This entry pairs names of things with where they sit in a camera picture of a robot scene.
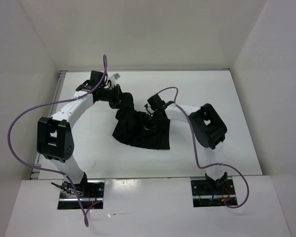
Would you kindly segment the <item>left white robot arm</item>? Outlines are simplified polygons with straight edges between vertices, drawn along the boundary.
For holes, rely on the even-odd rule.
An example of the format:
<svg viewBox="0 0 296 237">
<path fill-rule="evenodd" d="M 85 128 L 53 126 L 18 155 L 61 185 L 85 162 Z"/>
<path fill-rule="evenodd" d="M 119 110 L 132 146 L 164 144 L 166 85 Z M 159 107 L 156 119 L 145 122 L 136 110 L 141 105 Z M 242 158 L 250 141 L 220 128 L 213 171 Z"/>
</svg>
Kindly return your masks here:
<svg viewBox="0 0 296 237">
<path fill-rule="evenodd" d="M 83 197 L 88 193 L 88 182 L 74 159 L 72 128 L 86 110 L 96 102 L 107 102 L 116 109 L 122 102 L 122 91 L 117 84 L 119 74 L 92 71 L 90 78 L 79 85 L 72 97 L 51 117 L 42 117 L 37 123 L 37 151 L 50 160 L 64 176 L 60 189 Z"/>
</svg>

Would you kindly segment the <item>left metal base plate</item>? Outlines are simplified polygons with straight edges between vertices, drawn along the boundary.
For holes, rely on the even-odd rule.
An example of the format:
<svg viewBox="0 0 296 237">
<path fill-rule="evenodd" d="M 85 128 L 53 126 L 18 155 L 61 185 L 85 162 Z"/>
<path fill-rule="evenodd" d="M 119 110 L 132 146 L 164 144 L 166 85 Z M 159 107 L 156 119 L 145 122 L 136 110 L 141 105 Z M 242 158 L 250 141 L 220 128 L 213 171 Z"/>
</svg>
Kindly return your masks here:
<svg viewBox="0 0 296 237">
<path fill-rule="evenodd" d="M 57 206 L 58 210 L 80 209 L 74 190 L 69 188 L 68 183 L 63 182 L 62 185 L 56 185 L 56 187 L 61 189 Z M 85 210 L 88 208 L 103 209 L 104 190 L 104 180 L 88 180 L 84 192 L 77 189 L 83 208 Z"/>
</svg>

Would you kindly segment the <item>metal base plate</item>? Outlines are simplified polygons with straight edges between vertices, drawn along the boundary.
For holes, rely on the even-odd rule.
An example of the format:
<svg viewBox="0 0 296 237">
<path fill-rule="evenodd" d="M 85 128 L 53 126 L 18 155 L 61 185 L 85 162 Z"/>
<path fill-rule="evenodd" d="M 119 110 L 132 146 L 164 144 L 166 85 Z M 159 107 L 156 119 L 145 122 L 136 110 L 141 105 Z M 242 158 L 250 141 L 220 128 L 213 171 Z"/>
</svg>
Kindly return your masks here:
<svg viewBox="0 0 296 237">
<path fill-rule="evenodd" d="M 193 207 L 219 207 L 224 206 L 224 202 L 238 205 L 232 179 L 227 179 L 216 191 L 210 190 L 205 179 L 192 179 L 190 183 Z"/>
<path fill-rule="evenodd" d="M 56 185 L 56 187 L 61 189 L 57 206 L 58 210 L 80 209 L 74 190 L 69 188 L 68 183 L 63 182 L 62 185 Z M 88 180 L 84 192 L 77 189 L 83 208 L 85 210 L 88 208 L 103 209 L 104 190 L 104 180 Z"/>
</svg>

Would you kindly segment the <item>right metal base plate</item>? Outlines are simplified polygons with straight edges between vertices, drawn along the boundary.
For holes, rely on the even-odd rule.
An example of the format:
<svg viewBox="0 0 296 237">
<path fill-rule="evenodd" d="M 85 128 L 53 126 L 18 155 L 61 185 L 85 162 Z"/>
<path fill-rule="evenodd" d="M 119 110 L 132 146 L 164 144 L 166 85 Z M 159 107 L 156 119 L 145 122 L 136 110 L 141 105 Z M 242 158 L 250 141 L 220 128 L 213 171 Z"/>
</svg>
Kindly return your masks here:
<svg viewBox="0 0 296 237">
<path fill-rule="evenodd" d="M 224 206 L 224 202 L 238 205 L 232 179 L 227 179 L 216 191 L 210 190 L 205 179 L 192 179 L 190 183 L 193 207 L 219 207 Z"/>
</svg>

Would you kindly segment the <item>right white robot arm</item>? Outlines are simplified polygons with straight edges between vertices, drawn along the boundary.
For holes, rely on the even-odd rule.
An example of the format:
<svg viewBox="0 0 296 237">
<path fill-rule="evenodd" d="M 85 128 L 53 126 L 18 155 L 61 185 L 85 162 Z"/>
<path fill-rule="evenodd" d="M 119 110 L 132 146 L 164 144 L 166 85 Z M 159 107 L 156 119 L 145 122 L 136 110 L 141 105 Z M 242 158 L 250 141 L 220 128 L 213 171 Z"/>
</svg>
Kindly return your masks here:
<svg viewBox="0 0 296 237">
<path fill-rule="evenodd" d="M 223 161 L 223 142 L 227 127 L 211 104 L 201 107 L 178 105 L 174 101 L 165 102 L 158 94 L 148 99 L 146 108 L 151 107 L 151 121 L 162 119 L 187 122 L 194 135 L 194 139 L 205 149 L 206 188 L 212 194 L 218 194 L 227 181 L 227 172 L 220 163 Z"/>
</svg>

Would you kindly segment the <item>black skirt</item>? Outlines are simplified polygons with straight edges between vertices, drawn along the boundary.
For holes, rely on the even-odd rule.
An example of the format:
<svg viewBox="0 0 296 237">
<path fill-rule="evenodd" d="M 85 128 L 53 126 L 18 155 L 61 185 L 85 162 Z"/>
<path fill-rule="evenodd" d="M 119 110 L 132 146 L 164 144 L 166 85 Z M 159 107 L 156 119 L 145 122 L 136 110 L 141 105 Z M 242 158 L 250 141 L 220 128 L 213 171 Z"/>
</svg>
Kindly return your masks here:
<svg viewBox="0 0 296 237">
<path fill-rule="evenodd" d="M 148 113 L 136 111 L 131 93 L 123 92 L 117 105 L 117 124 L 112 133 L 118 142 L 151 150 L 170 149 L 170 120 L 163 112 L 153 119 Z"/>
</svg>

